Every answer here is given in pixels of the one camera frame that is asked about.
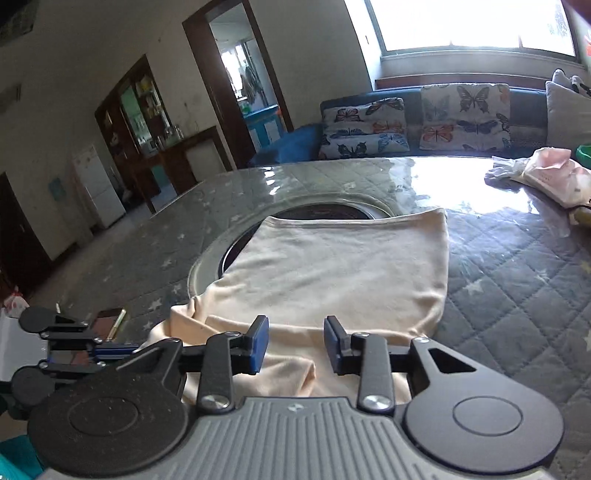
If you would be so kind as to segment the grey star quilted table cover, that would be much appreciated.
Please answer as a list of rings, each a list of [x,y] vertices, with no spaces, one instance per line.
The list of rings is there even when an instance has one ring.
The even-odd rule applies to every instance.
[[[425,335],[540,392],[565,420],[552,463],[590,475],[590,215],[489,186],[490,161],[311,162],[217,175],[132,215],[33,295],[90,320],[125,308],[125,343],[199,344],[270,318],[246,396],[356,396],[332,373],[322,321],[394,344]]]

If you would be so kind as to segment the left butterfly print cushion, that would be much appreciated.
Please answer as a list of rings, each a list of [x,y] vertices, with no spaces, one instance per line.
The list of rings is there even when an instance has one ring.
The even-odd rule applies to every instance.
[[[404,100],[390,97],[362,105],[322,110],[322,160],[408,153]]]

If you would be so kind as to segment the butterfly print cushion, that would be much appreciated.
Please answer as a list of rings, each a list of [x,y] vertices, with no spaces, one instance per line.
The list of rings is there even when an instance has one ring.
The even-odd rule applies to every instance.
[[[408,153],[404,100],[390,97],[362,105],[322,110],[322,160]]]
[[[511,91],[504,83],[450,83],[421,89],[424,151],[500,153],[512,146]]]

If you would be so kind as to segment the smartphone on table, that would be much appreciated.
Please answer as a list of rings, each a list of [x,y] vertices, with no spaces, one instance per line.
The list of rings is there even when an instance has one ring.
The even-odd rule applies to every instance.
[[[103,342],[111,342],[115,339],[126,316],[127,311],[124,308],[99,311],[91,322],[91,329]]]

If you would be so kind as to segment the dark wooden cabinet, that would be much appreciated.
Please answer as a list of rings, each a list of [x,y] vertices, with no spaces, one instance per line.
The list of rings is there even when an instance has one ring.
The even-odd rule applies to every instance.
[[[152,197],[160,192],[155,167],[163,169],[178,195],[198,184],[187,158],[194,148],[211,143],[221,160],[221,170],[232,169],[216,127],[186,136],[172,122],[146,56],[115,84],[94,117],[124,187],[152,214],[156,212]]]

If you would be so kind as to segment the right butterfly print cushion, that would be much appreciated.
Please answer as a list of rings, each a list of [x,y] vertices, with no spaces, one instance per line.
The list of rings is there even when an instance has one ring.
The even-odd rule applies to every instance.
[[[450,83],[421,89],[424,151],[500,153],[512,146],[511,91],[504,83]]]

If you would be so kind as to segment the cream long-sleeve shirt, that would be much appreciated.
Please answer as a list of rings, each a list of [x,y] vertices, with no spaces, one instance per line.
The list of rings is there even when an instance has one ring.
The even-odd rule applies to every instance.
[[[235,377],[235,395],[356,397],[356,376],[329,365],[322,324],[335,316],[349,333],[383,335],[408,345],[432,335],[448,292],[445,212],[434,209],[380,220],[266,218],[235,262],[204,291],[154,326],[148,342],[167,337],[201,345],[224,331],[270,320],[263,369]]]

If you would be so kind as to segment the yellow floral folded garment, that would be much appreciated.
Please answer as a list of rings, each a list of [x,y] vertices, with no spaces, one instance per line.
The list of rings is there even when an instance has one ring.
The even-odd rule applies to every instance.
[[[591,209],[585,206],[579,206],[569,212],[569,222],[572,226],[582,228],[591,228]]]

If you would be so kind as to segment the panda plush toy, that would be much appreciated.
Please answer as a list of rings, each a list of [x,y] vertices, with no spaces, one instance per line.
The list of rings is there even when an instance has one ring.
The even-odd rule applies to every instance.
[[[587,98],[591,97],[590,87],[586,85],[577,75],[568,77],[562,69],[557,69],[553,73],[552,81],[557,85],[572,90],[579,95]]]

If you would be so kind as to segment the grey plain cushion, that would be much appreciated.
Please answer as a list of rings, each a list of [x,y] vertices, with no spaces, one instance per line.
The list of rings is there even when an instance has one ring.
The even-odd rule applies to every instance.
[[[570,149],[590,143],[590,99],[571,89],[546,82],[548,147]]]

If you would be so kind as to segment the green round lid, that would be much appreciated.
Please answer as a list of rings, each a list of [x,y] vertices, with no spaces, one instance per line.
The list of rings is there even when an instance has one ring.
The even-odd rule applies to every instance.
[[[575,152],[577,162],[587,169],[591,169],[591,145],[579,145]]]

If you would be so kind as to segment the white refrigerator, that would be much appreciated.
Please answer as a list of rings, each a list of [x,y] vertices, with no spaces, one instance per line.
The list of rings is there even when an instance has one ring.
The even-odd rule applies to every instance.
[[[125,215],[125,209],[107,175],[94,145],[79,152],[72,160],[78,183],[102,229],[109,228]]]

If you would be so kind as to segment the pink white garment bag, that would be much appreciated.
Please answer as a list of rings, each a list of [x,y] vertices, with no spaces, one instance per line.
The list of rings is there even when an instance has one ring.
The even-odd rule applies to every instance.
[[[527,158],[515,180],[543,193],[564,209],[590,207],[590,170],[569,149],[544,147]]]

